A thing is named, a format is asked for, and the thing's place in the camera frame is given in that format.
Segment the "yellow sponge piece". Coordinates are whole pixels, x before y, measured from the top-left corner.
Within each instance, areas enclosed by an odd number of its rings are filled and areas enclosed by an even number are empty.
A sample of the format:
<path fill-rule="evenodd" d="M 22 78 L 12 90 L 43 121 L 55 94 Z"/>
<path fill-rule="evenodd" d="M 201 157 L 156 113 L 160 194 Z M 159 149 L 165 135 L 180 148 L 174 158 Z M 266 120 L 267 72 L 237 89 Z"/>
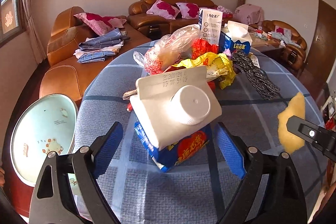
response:
<path fill-rule="evenodd" d="M 298 92 L 286 109 L 278 114 L 278 139 L 285 152 L 292 154 L 305 145 L 305 140 L 297 136 L 299 123 L 305 119 L 305 97 Z"/>

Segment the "yellow plastic bag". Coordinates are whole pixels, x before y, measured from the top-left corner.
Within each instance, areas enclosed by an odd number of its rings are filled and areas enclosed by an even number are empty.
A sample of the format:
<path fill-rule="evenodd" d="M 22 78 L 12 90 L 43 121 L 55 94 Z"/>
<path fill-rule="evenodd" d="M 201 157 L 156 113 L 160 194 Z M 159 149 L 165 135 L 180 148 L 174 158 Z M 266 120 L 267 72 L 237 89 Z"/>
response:
<path fill-rule="evenodd" d="M 207 68 L 207 82 L 215 81 L 218 87 L 223 90 L 230 86 L 236 77 L 233 62 L 224 53 L 207 52 L 196 59 L 185 59 L 172 68 L 193 68 L 204 65 Z"/>

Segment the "clear plastic bag red print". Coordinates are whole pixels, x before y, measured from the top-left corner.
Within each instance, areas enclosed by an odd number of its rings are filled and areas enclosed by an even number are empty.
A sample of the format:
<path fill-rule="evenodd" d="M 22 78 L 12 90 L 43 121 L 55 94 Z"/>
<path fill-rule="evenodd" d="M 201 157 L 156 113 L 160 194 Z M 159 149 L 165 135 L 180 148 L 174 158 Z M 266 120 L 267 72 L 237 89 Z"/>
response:
<path fill-rule="evenodd" d="M 134 61 L 150 75 L 164 72 L 175 64 L 183 55 L 189 55 L 195 41 L 201 37 L 198 24 L 182 27 L 171 35 L 165 35 L 157 40 L 143 55 L 133 52 Z"/>

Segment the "light blue trash bin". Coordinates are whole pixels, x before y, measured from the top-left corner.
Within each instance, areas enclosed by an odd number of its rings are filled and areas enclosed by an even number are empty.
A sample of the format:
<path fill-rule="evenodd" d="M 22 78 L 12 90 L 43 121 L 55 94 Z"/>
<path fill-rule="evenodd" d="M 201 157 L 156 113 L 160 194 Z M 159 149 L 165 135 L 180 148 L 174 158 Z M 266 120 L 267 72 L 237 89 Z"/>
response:
<path fill-rule="evenodd" d="M 51 94 L 32 103 L 20 116 L 10 141 L 13 169 L 34 187 L 48 153 L 72 153 L 78 107 L 64 94 Z"/>

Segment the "blue plaid tablecloth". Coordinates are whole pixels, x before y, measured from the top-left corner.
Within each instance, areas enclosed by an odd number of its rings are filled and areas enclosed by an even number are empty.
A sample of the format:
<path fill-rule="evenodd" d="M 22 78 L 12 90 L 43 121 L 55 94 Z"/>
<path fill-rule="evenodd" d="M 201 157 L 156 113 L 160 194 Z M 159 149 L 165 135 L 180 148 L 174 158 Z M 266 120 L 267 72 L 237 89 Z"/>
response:
<path fill-rule="evenodd" d="M 260 67 L 280 89 L 264 100 L 244 73 L 232 85 L 216 89 L 223 123 L 232 135 L 261 152 L 279 155 L 278 115 L 298 93 L 305 98 L 305 118 L 323 125 L 322 114 L 298 79 L 269 57 L 256 53 Z M 137 117 L 127 111 L 122 95 L 135 89 L 146 72 L 134 61 L 133 51 L 110 62 L 84 93 L 75 128 L 75 148 L 90 145 L 114 122 L 121 123 L 123 138 L 106 173 L 97 180 L 107 203 L 122 223 L 215 223 L 239 186 L 219 149 L 214 125 L 183 139 L 173 147 L 179 156 L 193 156 L 162 172 L 135 132 Z"/>

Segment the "brown wooden door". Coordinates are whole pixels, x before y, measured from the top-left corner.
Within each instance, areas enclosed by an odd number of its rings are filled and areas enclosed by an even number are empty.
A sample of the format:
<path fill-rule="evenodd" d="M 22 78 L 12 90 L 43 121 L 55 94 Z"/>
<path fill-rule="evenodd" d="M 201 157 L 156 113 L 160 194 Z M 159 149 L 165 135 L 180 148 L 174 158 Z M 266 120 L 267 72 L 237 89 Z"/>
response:
<path fill-rule="evenodd" d="M 335 8 L 318 2 L 313 41 L 306 59 L 305 72 L 309 87 L 326 83 L 335 62 Z"/>

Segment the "folded blue plaid bedding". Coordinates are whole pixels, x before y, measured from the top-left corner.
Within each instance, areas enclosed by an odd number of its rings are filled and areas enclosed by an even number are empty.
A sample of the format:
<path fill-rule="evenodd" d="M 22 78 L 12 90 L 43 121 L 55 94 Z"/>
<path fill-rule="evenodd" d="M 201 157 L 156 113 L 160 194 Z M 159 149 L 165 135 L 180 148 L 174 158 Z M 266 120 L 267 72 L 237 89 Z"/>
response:
<path fill-rule="evenodd" d="M 116 28 L 106 35 L 87 38 L 79 44 L 73 55 L 80 64 L 103 62 L 108 57 L 116 56 L 127 40 L 127 32 Z"/>

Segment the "wooden coffee table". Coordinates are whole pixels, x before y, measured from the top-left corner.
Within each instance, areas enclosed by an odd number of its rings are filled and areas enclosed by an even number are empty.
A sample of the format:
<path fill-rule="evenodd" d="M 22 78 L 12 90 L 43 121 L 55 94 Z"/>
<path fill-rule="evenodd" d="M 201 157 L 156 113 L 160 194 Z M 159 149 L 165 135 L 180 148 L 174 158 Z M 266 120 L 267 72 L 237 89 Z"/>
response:
<path fill-rule="evenodd" d="M 255 36 L 254 34 L 250 34 L 252 38 L 252 48 L 258 50 L 264 55 L 270 58 L 276 58 L 281 55 L 283 52 L 283 47 L 281 44 L 273 39 L 264 40 Z"/>

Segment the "pink red pillow on chaise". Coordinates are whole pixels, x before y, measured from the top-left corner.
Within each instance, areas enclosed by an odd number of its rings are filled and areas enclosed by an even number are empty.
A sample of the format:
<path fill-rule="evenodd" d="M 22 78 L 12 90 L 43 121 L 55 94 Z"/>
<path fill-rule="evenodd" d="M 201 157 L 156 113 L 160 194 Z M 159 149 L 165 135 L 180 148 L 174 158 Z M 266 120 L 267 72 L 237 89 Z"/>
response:
<path fill-rule="evenodd" d="M 108 32 L 116 28 L 124 28 L 126 19 L 116 16 L 100 16 L 90 12 L 81 12 L 75 14 L 75 17 L 82 20 L 89 26 L 98 36 L 106 35 Z"/>

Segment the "pink cloth covered object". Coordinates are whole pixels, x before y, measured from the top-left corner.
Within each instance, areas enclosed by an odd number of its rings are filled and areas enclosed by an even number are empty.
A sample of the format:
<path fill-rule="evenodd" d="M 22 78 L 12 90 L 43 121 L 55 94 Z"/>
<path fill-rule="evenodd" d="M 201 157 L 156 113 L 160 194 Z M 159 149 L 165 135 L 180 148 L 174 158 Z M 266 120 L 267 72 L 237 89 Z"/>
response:
<path fill-rule="evenodd" d="M 260 25 L 264 21 L 264 10 L 260 6 L 244 4 L 236 8 L 232 19 L 246 25 Z"/>

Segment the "tall white blue carton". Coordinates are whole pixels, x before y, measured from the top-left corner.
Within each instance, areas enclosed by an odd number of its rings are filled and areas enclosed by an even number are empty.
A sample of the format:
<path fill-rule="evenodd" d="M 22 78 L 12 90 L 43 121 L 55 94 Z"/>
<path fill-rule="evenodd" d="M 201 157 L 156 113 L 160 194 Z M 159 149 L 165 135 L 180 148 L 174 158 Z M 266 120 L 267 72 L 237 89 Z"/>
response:
<path fill-rule="evenodd" d="M 210 44 L 218 45 L 221 35 L 223 13 L 215 9 L 199 9 L 201 38 Z"/>

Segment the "brown leather three-seat sofa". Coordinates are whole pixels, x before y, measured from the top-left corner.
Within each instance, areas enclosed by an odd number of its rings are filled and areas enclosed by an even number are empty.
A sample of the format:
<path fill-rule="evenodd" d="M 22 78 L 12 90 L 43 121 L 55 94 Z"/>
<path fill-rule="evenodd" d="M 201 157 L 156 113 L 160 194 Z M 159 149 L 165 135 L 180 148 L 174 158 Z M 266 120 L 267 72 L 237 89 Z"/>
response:
<path fill-rule="evenodd" d="M 129 6 L 127 22 L 148 38 L 172 34 L 177 29 L 198 23 L 198 18 L 183 18 L 179 3 L 216 9 L 211 0 L 140 0 Z"/>

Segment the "pink red cushion middle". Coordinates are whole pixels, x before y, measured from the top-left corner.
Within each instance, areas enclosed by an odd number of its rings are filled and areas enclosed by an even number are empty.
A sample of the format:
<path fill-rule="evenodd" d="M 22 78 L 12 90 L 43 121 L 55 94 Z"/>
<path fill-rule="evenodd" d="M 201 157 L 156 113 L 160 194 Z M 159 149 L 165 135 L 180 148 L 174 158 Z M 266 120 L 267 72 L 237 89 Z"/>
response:
<path fill-rule="evenodd" d="M 176 5 L 181 12 L 182 19 L 198 19 L 199 6 L 197 4 L 178 2 Z"/>

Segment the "pink red cushion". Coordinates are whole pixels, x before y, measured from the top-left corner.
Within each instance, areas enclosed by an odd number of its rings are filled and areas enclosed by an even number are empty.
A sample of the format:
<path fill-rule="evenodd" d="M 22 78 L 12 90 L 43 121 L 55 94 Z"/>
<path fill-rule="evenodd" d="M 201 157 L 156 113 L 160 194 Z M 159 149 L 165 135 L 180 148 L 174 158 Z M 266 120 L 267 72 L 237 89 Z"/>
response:
<path fill-rule="evenodd" d="M 156 0 L 146 13 L 148 15 L 161 16 L 167 20 L 175 20 L 180 10 L 165 1 Z"/>
<path fill-rule="evenodd" d="M 176 5 L 181 12 L 182 19 L 198 19 L 199 6 L 197 4 L 178 2 Z"/>

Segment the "pink red cushion left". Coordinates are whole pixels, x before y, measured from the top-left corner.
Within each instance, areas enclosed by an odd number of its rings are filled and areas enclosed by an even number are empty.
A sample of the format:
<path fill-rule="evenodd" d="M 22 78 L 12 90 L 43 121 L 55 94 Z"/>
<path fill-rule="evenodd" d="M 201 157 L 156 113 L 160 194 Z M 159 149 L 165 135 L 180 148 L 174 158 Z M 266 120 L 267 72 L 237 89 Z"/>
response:
<path fill-rule="evenodd" d="M 156 0 L 146 13 L 148 15 L 161 16 L 167 20 L 175 20 L 180 10 L 165 1 Z"/>

